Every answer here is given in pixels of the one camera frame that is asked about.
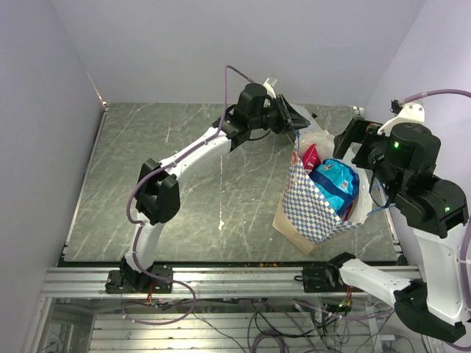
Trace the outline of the red snack bag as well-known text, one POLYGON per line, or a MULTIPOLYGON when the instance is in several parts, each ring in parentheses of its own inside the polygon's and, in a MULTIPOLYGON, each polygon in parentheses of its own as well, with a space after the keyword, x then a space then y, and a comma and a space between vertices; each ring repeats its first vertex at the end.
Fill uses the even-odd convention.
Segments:
POLYGON ((312 172, 312 170, 315 170, 322 163, 316 147, 317 145, 315 143, 310 145, 301 158, 304 170, 307 173, 312 172))

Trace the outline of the blue snack bag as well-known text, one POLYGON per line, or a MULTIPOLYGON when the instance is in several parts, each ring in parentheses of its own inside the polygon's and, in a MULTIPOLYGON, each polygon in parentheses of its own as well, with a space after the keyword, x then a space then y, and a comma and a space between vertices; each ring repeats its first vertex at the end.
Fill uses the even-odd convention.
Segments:
POLYGON ((359 175, 340 160, 326 159, 309 174, 327 202, 341 218, 359 193, 359 175))

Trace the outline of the blue checkered paper bag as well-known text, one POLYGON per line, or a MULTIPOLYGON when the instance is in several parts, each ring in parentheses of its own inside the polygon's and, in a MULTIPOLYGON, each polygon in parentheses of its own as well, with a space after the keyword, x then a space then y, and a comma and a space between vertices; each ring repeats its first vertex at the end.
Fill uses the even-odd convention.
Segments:
POLYGON ((361 226, 372 212, 372 198, 365 170, 356 168, 350 161, 354 157, 352 149, 348 149, 342 159, 336 159, 333 157, 334 136, 328 131, 312 132, 303 137, 296 131, 295 135, 287 185, 278 204, 273 227, 305 254, 310 254, 319 244, 361 226), (322 162, 326 159, 340 160, 359 175, 358 196, 343 218, 336 214, 309 177, 310 173, 304 170, 301 158, 313 143, 317 145, 322 162))

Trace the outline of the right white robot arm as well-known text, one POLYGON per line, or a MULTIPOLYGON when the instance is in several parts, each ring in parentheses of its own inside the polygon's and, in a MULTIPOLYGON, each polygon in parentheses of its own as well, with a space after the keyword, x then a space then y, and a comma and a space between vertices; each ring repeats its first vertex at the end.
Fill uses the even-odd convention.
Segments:
POLYGON ((466 333, 470 313, 458 263, 469 212, 464 191, 434 175, 440 139, 419 123, 381 125, 354 117, 334 138, 333 156, 342 158, 352 143, 360 148, 353 165, 370 170, 406 218, 419 244, 425 279, 394 276, 342 253, 328 263, 325 284, 334 291, 349 285, 394 309, 410 330, 455 343, 466 333))

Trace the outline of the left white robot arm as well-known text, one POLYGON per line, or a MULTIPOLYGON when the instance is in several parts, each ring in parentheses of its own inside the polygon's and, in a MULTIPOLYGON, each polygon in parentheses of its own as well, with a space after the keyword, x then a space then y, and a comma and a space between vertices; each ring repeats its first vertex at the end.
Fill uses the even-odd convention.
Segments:
POLYGON ((221 117, 200 138, 160 162, 148 159, 127 200, 126 216, 135 225, 135 234, 120 264, 125 285, 134 292, 149 286, 160 234, 179 212, 180 190, 196 172, 250 141, 255 130, 282 135, 309 125, 283 95, 271 96, 265 86, 249 83, 237 103, 225 104, 221 117))

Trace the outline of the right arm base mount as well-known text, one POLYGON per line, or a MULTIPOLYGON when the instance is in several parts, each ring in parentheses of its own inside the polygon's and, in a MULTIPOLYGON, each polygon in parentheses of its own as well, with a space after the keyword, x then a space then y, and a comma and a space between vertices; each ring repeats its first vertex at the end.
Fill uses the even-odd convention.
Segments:
POLYGON ((339 272, 330 266, 305 267, 298 281, 306 293, 346 292, 347 286, 342 282, 339 272))

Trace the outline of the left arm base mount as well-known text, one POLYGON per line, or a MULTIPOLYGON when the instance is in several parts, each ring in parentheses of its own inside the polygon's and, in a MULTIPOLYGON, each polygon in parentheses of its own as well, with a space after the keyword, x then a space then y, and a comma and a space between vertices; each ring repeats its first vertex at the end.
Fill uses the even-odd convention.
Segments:
POLYGON ((153 265, 148 271, 163 279, 149 277, 131 268, 110 271, 105 283, 105 293, 171 293, 172 284, 169 279, 173 279, 173 271, 170 268, 153 265))

